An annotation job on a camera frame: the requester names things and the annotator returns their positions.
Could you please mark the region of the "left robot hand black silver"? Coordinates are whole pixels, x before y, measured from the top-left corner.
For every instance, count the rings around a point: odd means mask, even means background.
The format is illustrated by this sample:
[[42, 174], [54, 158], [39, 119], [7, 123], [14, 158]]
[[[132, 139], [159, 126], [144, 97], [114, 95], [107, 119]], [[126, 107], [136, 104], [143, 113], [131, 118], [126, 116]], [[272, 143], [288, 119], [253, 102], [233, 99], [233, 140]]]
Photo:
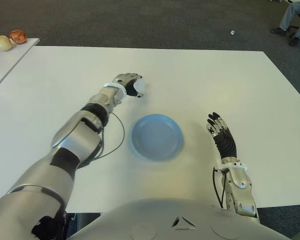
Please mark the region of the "left robot hand black silver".
[[137, 73], [119, 74], [112, 82], [122, 85], [128, 96], [142, 98], [146, 95], [146, 80]]

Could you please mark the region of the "right robot hand black silver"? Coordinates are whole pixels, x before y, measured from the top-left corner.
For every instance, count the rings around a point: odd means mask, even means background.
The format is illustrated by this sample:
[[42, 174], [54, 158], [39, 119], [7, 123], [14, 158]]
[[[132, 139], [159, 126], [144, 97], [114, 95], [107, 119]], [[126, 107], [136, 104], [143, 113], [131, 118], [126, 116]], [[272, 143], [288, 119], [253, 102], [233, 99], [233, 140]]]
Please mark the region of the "right robot hand black silver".
[[206, 129], [212, 136], [221, 159], [237, 158], [237, 147], [231, 131], [224, 119], [213, 112], [208, 115]]

